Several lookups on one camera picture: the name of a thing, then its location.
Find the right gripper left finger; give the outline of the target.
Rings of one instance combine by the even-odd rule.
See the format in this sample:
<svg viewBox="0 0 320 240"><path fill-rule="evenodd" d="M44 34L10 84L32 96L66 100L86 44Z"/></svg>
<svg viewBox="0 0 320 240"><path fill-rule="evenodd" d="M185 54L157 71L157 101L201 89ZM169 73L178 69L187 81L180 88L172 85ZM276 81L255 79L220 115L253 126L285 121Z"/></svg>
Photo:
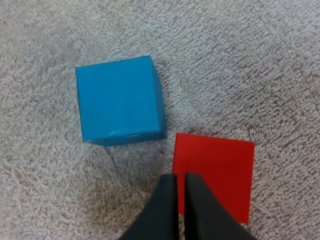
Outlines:
<svg viewBox="0 0 320 240"><path fill-rule="evenodd" d="M177 176L163 174L149 201L121 240L178 240L178 190Z"/></svg>

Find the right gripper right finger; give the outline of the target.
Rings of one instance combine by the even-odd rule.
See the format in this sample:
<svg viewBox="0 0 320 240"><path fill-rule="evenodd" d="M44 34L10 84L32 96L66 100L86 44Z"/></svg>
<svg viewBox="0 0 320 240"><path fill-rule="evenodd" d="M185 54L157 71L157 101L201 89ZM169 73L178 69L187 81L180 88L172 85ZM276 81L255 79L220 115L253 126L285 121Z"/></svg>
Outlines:
<svg viewBox="0 0 320 240"><path fill-rule="evenodd" d="M199 174L186 173L184 228L187 240L254 240L221 205Z"/></svg>

